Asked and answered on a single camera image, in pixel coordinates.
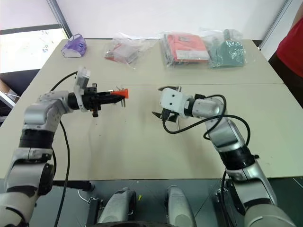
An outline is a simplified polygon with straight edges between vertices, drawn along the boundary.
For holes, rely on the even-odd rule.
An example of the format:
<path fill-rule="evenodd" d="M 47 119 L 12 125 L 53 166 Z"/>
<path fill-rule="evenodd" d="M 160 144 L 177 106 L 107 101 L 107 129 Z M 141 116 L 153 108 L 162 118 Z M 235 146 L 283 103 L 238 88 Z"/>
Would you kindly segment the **cardboard box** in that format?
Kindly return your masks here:
<path fill-rule="evenodd" d="M 16 103 L 20 96 L 13 91 L 7 84 L 0 79 L 0 91 L 3 92 L 9 99 Z"/>

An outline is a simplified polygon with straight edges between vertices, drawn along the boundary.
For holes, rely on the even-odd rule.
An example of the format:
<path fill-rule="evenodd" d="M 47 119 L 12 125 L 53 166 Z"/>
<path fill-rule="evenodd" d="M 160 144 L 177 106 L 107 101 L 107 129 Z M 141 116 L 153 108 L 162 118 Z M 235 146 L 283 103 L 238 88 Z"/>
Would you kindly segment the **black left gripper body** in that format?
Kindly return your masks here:
<path fill-rule="evenodd" d="M 98 117 L 98 112 L 101 110 L 101 104 L 99 103 L 96 83 L 93 83 L 92 86 L 85 88 L 82 100 L 84 107 L 88 111 L 92 112 L 92 116 Z"/>

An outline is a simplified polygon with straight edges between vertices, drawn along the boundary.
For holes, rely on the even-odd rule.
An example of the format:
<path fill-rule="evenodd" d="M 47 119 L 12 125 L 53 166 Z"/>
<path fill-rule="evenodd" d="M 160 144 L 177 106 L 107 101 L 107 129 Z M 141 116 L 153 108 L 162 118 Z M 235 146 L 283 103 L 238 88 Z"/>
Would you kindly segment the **white frame post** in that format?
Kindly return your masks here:
<path fill-rule="evenodd" d="M 279 21 L 281 20 L 281 18 L 283 17 L 285 12 L 287 11 L 287 9 L 290 6 L 290 4 L 292 3 L 292 1 L 293 0 L 285 0 L 284 1 L 284 3 L 282 5 L 281 9 L 279 10 L 277 16 L 273 20 L 273 23 L 270 25 L 268 31 L 266 32 L 265 37 L 263 38 L 262 42 L 258 46 L 259 50 L 261 50 L 263 48 L 263 46 L 266 44 L 267 40 L 269 39 L 269 37 L 271 36 L 273 31 L 275 30 L 276 26 L 278 25 Z"/>

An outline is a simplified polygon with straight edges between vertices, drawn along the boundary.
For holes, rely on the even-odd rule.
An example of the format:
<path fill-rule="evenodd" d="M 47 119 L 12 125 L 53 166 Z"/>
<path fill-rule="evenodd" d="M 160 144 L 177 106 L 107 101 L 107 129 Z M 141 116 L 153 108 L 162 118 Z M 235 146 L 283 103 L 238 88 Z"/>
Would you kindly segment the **bagged green cloth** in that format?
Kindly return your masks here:
<path fill-rule="evenodd" d="M 243 67 L 246 63 L 242 33 L 235 29 L 202 30 L 202 39 L 210 56 L 209 67 Z"/>

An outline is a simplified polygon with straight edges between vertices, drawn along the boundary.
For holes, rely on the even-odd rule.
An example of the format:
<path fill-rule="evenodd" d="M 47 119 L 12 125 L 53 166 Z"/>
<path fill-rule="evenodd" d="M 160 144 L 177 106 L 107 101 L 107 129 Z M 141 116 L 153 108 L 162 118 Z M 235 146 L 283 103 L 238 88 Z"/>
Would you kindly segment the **bagged red cloth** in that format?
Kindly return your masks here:
<path fill-rule="evenodd" d="M 204 41 L 194 34 L 165 33 L 161 39 L 161 48 L 168 67 L 210 60 Z"/>

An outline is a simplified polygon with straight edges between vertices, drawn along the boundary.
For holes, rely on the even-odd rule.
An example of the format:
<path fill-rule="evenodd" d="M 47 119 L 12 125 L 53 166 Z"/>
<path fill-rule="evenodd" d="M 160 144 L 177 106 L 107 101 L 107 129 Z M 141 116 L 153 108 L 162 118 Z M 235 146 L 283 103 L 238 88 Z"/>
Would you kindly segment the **silver rounded robot leg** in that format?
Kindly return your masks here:
<path fill-rule="evenodd" d="M 116 191 L 108 200 L 97 223 L 131 221 L 136 214 L 136 192 L 128 187 Z"/>
<path fill-rule="evenodd" d="M 165 206 L 168 224 L 175 227 L 196 227 L 196 220 L 188 199 L 176 185 L 167 188 Z"/>

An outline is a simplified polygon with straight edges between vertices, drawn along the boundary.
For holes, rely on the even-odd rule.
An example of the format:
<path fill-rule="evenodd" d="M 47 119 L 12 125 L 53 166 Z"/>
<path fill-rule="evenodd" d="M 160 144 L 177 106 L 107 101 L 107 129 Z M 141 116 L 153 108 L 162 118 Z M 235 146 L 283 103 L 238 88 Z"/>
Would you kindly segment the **black hip plate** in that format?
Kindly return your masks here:
<path fill-rule="evenodd" d="M 229 206 L 233 212 L 237 212 L 239 215 L 244 216 L 246 214 L 246 210 L 241 203 L 236 193 L 235 186 L 230 179 L 221 179 L 220 186 L 215 195 L 217 197 L 217 202 L 221 205 L 221 208 L 224 207 L 226 214 L 230 213 L 227 206 Z"/>

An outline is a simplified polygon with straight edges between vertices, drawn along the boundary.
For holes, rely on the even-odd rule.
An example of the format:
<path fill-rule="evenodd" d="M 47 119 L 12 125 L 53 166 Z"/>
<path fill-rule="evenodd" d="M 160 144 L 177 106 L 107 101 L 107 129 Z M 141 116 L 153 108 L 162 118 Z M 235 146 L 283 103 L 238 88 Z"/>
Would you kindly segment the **dark window frame post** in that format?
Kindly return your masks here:
<path fill-rule="evenodd" d="M 59 7 L 59 4 L 57 2 L 57 0 L 46 0 L 55 19 L 57 20 L 58 24 L 61 25 L 62 29 L 64 30 L 66 36 L 68 38 L 72 37 L 72 32 L 68 26 L 68 23 Z"/>

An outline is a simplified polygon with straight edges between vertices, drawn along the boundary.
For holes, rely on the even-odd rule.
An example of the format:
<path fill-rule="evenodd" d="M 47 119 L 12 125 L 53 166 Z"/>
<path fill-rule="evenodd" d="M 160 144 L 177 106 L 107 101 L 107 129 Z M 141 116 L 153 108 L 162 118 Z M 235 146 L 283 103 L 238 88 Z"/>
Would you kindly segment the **black table crossbar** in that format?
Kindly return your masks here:
<path fill-rule="evenodd" d="M 63 180 L 53 181 L 54 186 L 64 187 L 65 182 Z M 94 184 L 90 181 L 81 181 L 81 180 L 68 180 L 66 184 L 67 188 L 82 190 L 86 192 L 92 192 L 95 188 Z"/>

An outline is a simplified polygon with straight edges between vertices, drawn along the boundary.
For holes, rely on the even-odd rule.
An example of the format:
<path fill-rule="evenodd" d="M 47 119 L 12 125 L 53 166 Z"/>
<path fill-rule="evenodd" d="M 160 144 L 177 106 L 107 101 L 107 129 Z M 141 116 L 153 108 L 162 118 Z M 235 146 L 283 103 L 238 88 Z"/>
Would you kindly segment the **purple tissue pack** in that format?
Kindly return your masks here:
<path fill-rule="evenodd" d="M 61 49 L 61 53 L 65 58 L 83 57 L 86 51 L 87 44 L 81 34 L 73 35 Z"/>

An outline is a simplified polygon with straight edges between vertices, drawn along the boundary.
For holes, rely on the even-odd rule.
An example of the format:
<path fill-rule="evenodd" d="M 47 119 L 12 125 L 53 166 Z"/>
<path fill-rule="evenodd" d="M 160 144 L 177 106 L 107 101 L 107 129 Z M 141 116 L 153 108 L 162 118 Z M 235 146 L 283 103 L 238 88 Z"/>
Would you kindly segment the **black bracket under table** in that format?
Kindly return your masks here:
<path fill-rule="evenodd" d="M 88 201 L 89 211 L 86 221 L 86 227 L 97 223 L 99 211 L 102 209 L 103 200 L 100 198 L 90 197 Z"/>

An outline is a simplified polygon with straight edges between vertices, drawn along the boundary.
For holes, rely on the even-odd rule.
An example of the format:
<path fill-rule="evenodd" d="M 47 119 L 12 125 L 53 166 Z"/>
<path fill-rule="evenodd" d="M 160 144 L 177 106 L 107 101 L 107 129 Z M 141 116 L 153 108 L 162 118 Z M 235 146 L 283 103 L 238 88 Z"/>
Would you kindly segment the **orange hex key holder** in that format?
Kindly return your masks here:
<path fill-rule="evenodd" d="M 127 88 L 126 89 L 122 89 L 122 90 L 117 90 L 117 91 L 111 91 L 110 94 L 123 96 L 124 99 L 128 99 L 129 98 L 129 92 L 128 92 Z"/>

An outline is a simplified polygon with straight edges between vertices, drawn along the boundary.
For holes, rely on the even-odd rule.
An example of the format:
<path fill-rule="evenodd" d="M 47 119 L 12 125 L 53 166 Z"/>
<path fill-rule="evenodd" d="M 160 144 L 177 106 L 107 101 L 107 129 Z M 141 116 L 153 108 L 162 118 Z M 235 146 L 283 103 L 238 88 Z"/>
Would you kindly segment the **clear bag with red box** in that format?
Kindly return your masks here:
<path fill-rule="evenodd" d="M 135 69 L 136 64 L 156 44 L 157 38 L 117 33 L 106 45 L 104 58 Z"/>

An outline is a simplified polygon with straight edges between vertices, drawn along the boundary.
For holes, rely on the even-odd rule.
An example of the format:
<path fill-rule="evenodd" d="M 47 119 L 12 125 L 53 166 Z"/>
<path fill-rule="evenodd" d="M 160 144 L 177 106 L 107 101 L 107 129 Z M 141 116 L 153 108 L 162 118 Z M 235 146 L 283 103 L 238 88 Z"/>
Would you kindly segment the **person in red shirt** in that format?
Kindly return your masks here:
<path fill-rule="evenodd" d="M 268 62 L 303 108 L 303 2 Z"/>

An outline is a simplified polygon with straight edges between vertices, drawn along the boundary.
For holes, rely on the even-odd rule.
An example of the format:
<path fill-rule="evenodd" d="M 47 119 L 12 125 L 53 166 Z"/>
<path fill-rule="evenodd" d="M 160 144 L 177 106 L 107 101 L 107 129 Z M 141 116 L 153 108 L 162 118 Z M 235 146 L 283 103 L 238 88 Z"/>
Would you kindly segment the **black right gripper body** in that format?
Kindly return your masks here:
<path fill-rule="evenodd" d="M 171 111 L 169 109 L 163 108 L 160 118 L 163 121 L 176 122 L 178 119 L 178 113 Z"/>

